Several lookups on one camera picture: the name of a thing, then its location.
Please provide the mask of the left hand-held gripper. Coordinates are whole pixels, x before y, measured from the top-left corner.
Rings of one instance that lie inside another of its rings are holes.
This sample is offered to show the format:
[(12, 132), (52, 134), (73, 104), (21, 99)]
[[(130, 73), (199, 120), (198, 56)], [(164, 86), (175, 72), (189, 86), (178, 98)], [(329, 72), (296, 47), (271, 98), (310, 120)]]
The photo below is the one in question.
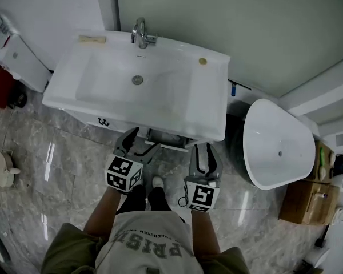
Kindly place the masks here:
[(114, 153), (110, 154), (105, 168), (106, 184), (128, 194), (136, 185), (143, 182), (143, 167), (149, 164), (155, 153), (161, 148), (161, 143), (154, 143), (145, 152), (127, 156), (139, 132), (135, 127), (124, 132), (115, 143)]

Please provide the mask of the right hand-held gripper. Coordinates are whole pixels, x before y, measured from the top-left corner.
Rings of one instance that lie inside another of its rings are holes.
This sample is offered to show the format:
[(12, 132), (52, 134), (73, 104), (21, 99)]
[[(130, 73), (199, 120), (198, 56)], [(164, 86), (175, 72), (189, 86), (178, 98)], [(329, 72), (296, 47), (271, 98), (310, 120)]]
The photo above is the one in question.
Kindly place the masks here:
[(199, 212), (208, 212), (214, 208), (221, 184), (221, 158), (210, 143), (207, 143), (206, 151), (208, 172), (200, 169), (199, 149), (195, 144), (191, 152), (189, 175), (184, 178), (186, 208)]

